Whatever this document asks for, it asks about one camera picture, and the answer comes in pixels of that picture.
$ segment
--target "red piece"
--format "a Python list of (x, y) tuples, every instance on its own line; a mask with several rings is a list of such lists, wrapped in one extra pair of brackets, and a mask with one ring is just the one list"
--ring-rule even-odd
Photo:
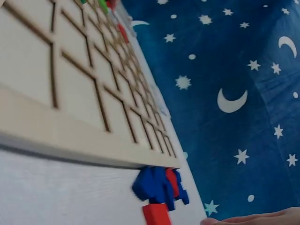
[(178, 187), (176, 174), (174, 173), (174, 171), (171, 168), (167, 168), (165, 170), (165, 175), (166, 175), (168, 181), (172, 185), (174, 198), (176, 198), (177, 196), (179, 196), (179, 187)]
[(147, 225), (171, 225), (166, 204), (149, 204), (142, 207)]
[(121, 24), (118, 24), (118, 27), (119, 27), (119, 30), (120, 30), (120, 32), (121, 32), (121, 34), (122, 34), (122, 36), (123, 36), (123, 38), (125, 40), (125, 43), (128, 44), (129, 40), (128, 40), (128, 37), (127, 37), (125, 29), (122, 27)]

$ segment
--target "wooden grid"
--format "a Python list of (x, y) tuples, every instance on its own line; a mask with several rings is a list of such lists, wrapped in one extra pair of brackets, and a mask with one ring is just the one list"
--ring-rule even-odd
[[(130, 119), (129, 112), (136, 113), (141, 119), (142, 127), (147, 136), (150, 149), (154, 149), (154, 142), (156, 141), (159, 144), (159, 148), (162, 154), (166, 154), (170, 157), (176, 158), (172, 143), (170, 142), (170, 138), (166, 133), (165, 126), (162, 122), (160, 113), (158, 112), (158, 107), (154, 102), (153, 95), (150, 92), (145, 76), (134, 54), (133, 48), (131, 44), (125, 43), (123, 36), (118, 31), (117, 26), (115, 26), (115, 24), (110, 20), (110, 18), (103, 18), (104, 12), (99, 7), (98, 1), (90, 0), (87, 2), (87, 4), (82, 5), (77, 0), (68, 0), (79, 8), (82, 15), (82, 18), (80, 19), (74, 19), (68, 12), (68, 10), (63, 7), (63, 4), (60, 0), (47, 1), (50, 1), (51, 4), (53, 4), (52, 23), (50, 26), (50, 30), (42, 29), (33, 20), (29, 19), (27, 15), (18, 8), (18, 6), (11, 3), (9, 0), (7, 0), (3, 4), (3, 7), (51, 47), (50, 80), (53, 108), (58, 110), (60, 109), (60, 101), (57, 93), (57, 76), (59, 76), (60, 73), (58, 63), (59, 60), (62, 60), (64, 58), (69, 63), (74, 65), (76, 69), (80, 70), (83, 74), (85, 74), (93, 81), (101, 117), (104, 122), (105, 130), (107, 132), (113, 131), (108, 120), (106, 106), (102, 99), (104, 92), (109, 93), (111, 96), (121, 102), (133, 142), (139, 144), (138, 135), (136, 133), (135, 126)], [(88, 65), (85, 65), (80, 60), (78, 60), (77, 56), (70, 53), (64, 47), (64, 45), (60, 43), (57, 29), (58, 19), (60, 16), (64, 17), (64, 19), (66, 19), (70, 23), (70, 26), (73, 26), (77, 32), (84, 36), (89, 62)], [(90, 38), (87, 28), (88, 23), (91, 23), (96, 31), (99, 32), (99, 35), (104, 40), (105, 48), (102, 48)], [(103, 29), (105, 29), (106, 31), (108, 30), (112, 38), (107, 37), (107, 33), (105, 33), (106, 31), (104, 32)], [(118, 31), (117, 37), (112, 31), (113, 29)], [(109, 51), (110, 49), (114, 50), (117, 53), (117, 56), (120, 59), (120, 67), (118, 67), (116, 65), (116, 61), (112, 59), (111, 52)], [(108, 86), (101, 78), (96, 75), (95, 61), (93, 57), (94, 51), (97, 51), (97, 53), (101, 54), (109, 62), (115, 82), (115, 89)], [(131, 96), (133, 98), (133, 104), (129, 103), (128, 100), (124, 97), (124, 90), (120, 88), (120, 79), (124, 79), (127, 82)], [(151, 127), (154, 130), (155, 135), (152, 136), (152, 138), (147, 127)]]

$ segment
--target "white moon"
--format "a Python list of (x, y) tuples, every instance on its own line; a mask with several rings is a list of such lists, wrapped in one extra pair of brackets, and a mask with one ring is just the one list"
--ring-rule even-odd
[(225, 113), (233, 113), (238, 111), (247, 101), (248, 91), (245, 90), (245, 93), (237, 100), (229, 101), (223, 95), (223, 88), (220, 89), (219, 94), (217, 95), (217, 105), (220, 110)]
[(278, 47), (281, 48), (281, 46), (283, 44), (286, 44), (287, 46), (289, 46), (294, 54), (294, 57), (297, 57), (297, 48), (295, 46), (295, 43), (286, 36), (282, 36), (279, 40), (278, 40)]
[(136, 25), (149, 25), (149, 23), (141, 20), (134, 20), (131, 22), (131, 26), (134, 27)]

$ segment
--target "blue fabric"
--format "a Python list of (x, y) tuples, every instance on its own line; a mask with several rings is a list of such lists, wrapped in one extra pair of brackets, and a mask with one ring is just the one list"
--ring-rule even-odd
[[(278, 47), (287, 36), (300, 50), (296, 2), (123, 0), (134, 20), (150, 23), (134, 27), (137, 39), (211, 217), (300, 206), (300, 161), (295, 166), (287, 161), (289, 154), (300, 157), (300, 56), (295, 58), (286, 44)], [(225, 8), (233, 14), (225, 15)], [(203, 24), (202, 15), (212, 23)], [(240, 27), (243, 22), (249, 27)], [(166, 42), (167, 34), (176, 39)], [(250, 60), (257, 60), (258, 70), (251, 70)], [(187, 76), (191, 86), (176, 86), (179, 76)], [(221, 88), (229, 101), (247, 90), (246, 103), (234, 112), (222, 111), (217, 103)], [(278, 125), (282, 135), (280, 130), (274, 135)], [(238, 149), (247, 150), (245, 163), (237, 164)]]

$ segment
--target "red block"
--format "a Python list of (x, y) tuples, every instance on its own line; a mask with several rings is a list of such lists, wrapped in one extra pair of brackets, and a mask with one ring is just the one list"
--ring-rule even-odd
[(168, 181), (172, 185), (174, 198), (179, 196), (178, 182), (177, 182), (177, 177), (176, 177), (174, 171), (171, 168), (167, 168), (165, 170), (165, 175), (166, 175)]
[(166, 204), (149, 204), (142, 208), (147, 225), (171, 225)]

